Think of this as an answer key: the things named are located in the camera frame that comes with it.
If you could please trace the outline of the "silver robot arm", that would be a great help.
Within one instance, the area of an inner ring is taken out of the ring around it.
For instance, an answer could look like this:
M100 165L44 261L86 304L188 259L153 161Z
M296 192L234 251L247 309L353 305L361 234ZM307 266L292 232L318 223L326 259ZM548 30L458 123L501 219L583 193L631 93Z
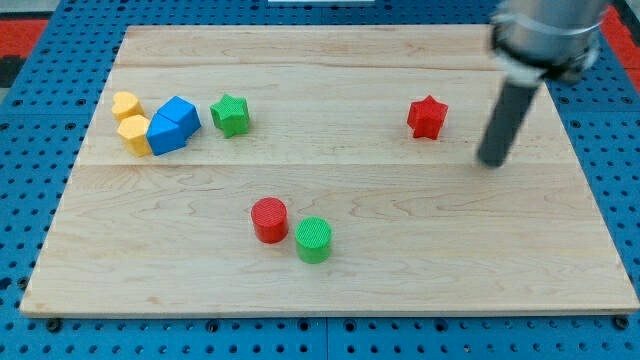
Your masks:
M609 0L504 0L491 17L490 47L508 82L574 84L599 55Z

